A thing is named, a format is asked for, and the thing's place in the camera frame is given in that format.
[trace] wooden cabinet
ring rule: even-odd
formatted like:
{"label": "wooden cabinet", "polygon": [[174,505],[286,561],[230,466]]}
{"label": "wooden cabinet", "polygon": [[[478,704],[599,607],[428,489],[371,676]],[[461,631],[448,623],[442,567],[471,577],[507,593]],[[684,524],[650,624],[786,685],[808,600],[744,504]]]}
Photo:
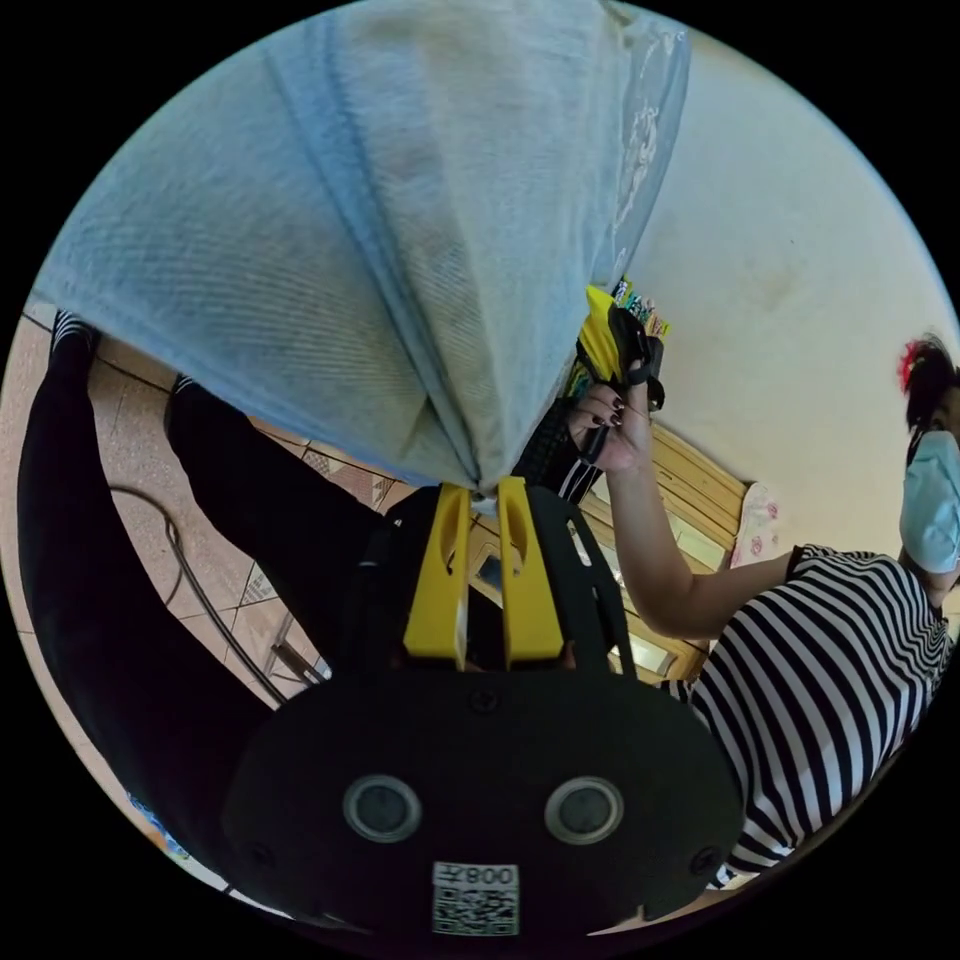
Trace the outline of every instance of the wooden cabinet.
{"label": "wooden cabinet", "polygon": [[[690,569],[699,574],[722,569],[736,542],[746,484],[659,426],[654,427],[653,458],[670,526]],[[620,576],[606,483],[601,480],[580,507],[620,584],[640,679],[647,683],[694,679],[706,659],[708,644],[661,636],[637,616]],[[502,606],[500,529],[496,519],[478,516],[469,542],[471,586]],[[519,562],[513,549],[514,562]],[[610,659],[620,672],[618,657],[611,654]]]}

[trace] surgical mask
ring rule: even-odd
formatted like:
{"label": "surgical mask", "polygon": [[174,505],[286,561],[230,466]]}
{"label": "surgical mask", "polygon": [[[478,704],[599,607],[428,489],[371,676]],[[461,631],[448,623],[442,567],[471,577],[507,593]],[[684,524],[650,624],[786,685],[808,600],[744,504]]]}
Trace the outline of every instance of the surgical mask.
{"label": "surgical mask", "polygon": [[960,558],[960,447],[948,430],[927,433],[903,480],[900,537],[927,573],[951,573]]}

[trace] hand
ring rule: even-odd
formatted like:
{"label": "hand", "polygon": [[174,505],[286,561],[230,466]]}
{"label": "hand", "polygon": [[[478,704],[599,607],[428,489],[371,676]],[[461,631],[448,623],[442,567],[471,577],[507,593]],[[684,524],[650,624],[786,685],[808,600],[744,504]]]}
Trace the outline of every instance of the hand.
{"label": "hand", "polygon": [[[639,366],[637,361],[630,369]],[[631,387],[624,401],[613,387],[595,384],[570,415],[568,426],[578,450],[586,446],[590,430],[611,428],[595,464],[606,473],[622,473],[642,466],[649,461],[653,449],[647,385]]]}

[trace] black and white striped shirt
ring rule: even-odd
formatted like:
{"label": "black and white striped shirt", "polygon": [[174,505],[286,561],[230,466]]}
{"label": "black and white striped shirt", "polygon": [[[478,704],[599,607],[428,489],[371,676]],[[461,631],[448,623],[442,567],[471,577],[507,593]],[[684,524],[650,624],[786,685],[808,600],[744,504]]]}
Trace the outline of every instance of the black and white striped shirt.
{"label": "black and white striped shirt", "polygon": [[738,611],[699,678],[663,685],[709,727],[744,798],[711,887],[779,863],[849,804],[917,725],[952,648],[895,560],[798,547],[786,582]]}

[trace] woman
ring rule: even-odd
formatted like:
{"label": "woman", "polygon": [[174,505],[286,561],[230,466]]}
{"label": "woman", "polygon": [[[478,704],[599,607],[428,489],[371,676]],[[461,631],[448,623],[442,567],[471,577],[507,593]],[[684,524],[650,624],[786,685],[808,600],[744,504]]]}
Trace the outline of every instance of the woman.
{"label": "woman", "polygon": [[[55,683],[118,779],[191,856],[229,878],[236,870],[219,815],[270,708],[164,608],[140,564],[100,463],[86,389],[96,345],[95,331],[58,314],[18,482],[27,606]],[[904,554],[901,562],[804,548],[693,577],[657,493],[645,388],[626,403],[596,388],[574,418],[575,438],[594,417],[614,427],[600,465],[609,474],[621,566],[645,618],[663,633],[721,635],[698,683],[671,691],[708,723],[746,798],[747,826],[718,888],[778,862],[835,815],[933,693],[947,657],[934,608],[956,579],[958,559],[955,540],[949,556],[934,557],[938,545],[925,539],[938,528],[924,510],[949,506],[949,498],[926,494],[924,465],[945,455],[929,438],[950,439],[946,452],[958,456],[957,374],[946,360],[946,379],[933,377],[943,374],[944,357],[932,346],[913,375],[911,457],[923,469],[908,476],[903,526],[905,542],[916,546],[913,560]],[[336,672],[349,578],[370,536],[389,521],[187,378],[174,386],[166,428],[198,504],[259,562]],[[956,513],[956,499],[952,506]],[[321,542],[337,550],[318,551]],[[923,574],[918,560],[937,572]],[[471,598],[473,623],[490,613],[482,604],[475,610],[482,599]],[[479,666],[497,667],[472,644],[468,650]]]}
{"label": "woman", "polygon": [[836,817],[916,727],[952,653],[941,608],[960,575],[960,368],[935,338],[912,364],[896,560],[804,546],[694,575],[657,489],[646,386],[626,400],[595,386],[571,418],[578,445],[612,428],[597,465],[637,612],[665,636],[719,637],[696,682],[664,684],[709,727],[744,799],[711,890],[776,865]]}
{"label": "woman", "polygon": [[[54,682],[117,778],[192,857],[229,879],[220,811],[271,710],[164,607],[130,542],[87,394],[98,340],[58,311],[18,477],[27,609]],[[189,378],[173,387],[165,428],[201,509],[258,562],[336,671],[343,597],[370,538],[390,521]],[[471,594],[475,632],[502,629],[496,605]],[[468,656],[497,669],[502,645],[471,643]]]}

